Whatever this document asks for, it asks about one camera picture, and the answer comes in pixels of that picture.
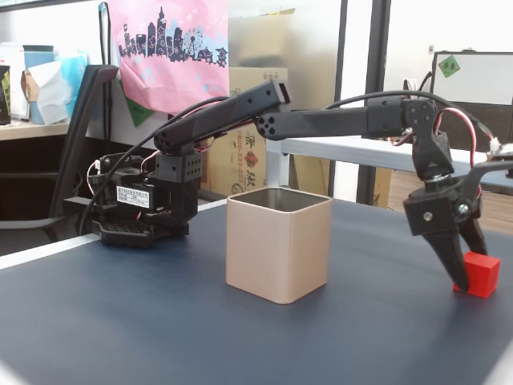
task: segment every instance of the black cable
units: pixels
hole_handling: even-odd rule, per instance
[[[103,41],[103,10],[107,12],[107,59],[105,59],[105,44]],[[111,64],[111,15],[109,5],[102,2],[98,8],[99,19],[99,46],[102,51],[102,64]],[[105,141],[105,151],[109,152],[109,143],[111,142],[112,126],[112,83],[103,85],[103,139]]]
[[[111,13],[109,5],[103,2],[107,12],[107,64],[111,65]],[[112,133],[112,82],[107,83],[107,142],[111,141]]]
[[[440,104],[446,106],[446,107],[452,107],[456,108],[460,111],[463,111],[471,120],[471,122],[475,125],[477,125],[479,128],[481,128],[483,131],[486,131],[490,133],[492,136],[494,136],[490,128],[486,126],[481,120],[477,119],[475,116],[473,116],[470,112],[465,111],[460,106],[457,106],[456,104],[449,102],[448,100],[445,100],[444,98],[441,98],[440,96],[436,96],[435,94],[431,94],[430,92],[424,92],[424,91],[411,91],[411,90],[402,90],[402,91],[380,91],[380,92],[373,92],[366,95],[360,95],[360,96],[354,96],[352,98],[338,100],[335,103],[331,103],[329,106],[324,107],[325,110],[330,110],[332,108],[340,107],[345,104],[354,103],[354,102],[360,102],[362,100],[368,100],[368,99],[376,99],[376,98],[382,98],[387,96],[419,96],[426,99],[434,100],[435,102],[439,102]]]
[[[433,72],[432,71],[429,71],[426,76],[424,77],[424,80],[422,81],[422,83],[420,83],[420,88],[418,89],[419,91],[422,91],[422,89],[424,88],[424,86],[426,85],[426,82],[431,78],[433,77]]]
[[[105,50],[103,49],[103,3],[98,6],[98,21],[99,21],[99,47],[102,51],[102,64],[105,64]],[[107,100],[107,85],[103,85],[103,102]],[[103,140],[107,142],[107,110],[105,104],[103,105]]]
[[[73,188],[73,197],[76,197],[79,195],[79,190],[83,184],[82,174],[80,174],[80,172],[77,172],[77,175],[79,176],[79,183],[75,186],[75,188]]]
[[[125,152],[119,160],[114,164],[114,166],[111,168],[111,171],[107,174],[105,181],[102,183],[98,191],[95,193],[95,195],[91,198],[89,201],[89,204],[86,206],[86,208],[83,210],[82,216],[80,217],[80,225],[79,225],[79,235],[83,235],[83,226],[86,222],[87,214],[91,211],[93,205],[96,203],[96,201],[99,198],[99,195],[103,192],[103,190],[107,187],[108,182],[111,180],[111,178],[114,176],[115,171],[119,168],[119,166],[127,159],[131,154],[136,152],[139,148],[143,146],[146,142],[148,142],[151,138],[153,138],[155,135],[157,135],[161,130],[164,130],[168,127],[170,127],[173,123],[175,123],[177,120],[180,120],[185,115],[187,115],[190,112],[195,111],[197,108],[203,107],[206,104],[215,103],[215,102],[222,102],[223,100],[228,99],[227,96],[217,96],[214,98],[206,99],[202,102],[196,103],[192,105],[191,107],[188,107],[184,109],[179,114],[173,116],[170,120],[168,120],[166,123],[164,123],[162,126],[157,128],[152,134],[145,137],[143,140],[141,140],[138,144],[130,148],[127,152]]]

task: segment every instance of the desk leg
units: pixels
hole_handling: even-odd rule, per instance
[[[266,140],[265,185],[289,186],[290,155],[281,153],[281,143]]]

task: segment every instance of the pink tote bag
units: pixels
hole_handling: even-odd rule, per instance
[[[110,0],[126,97],[176,114],[228,95],[226,0]]]

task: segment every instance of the square metal container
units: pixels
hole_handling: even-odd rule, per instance
[[[287,188],[228,198],[226,283],[291,303],[328,277],[332,199]]]

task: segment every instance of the black mug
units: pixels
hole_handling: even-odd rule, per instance
[[[10,124],[9,66],[0,66],[0,125]]]

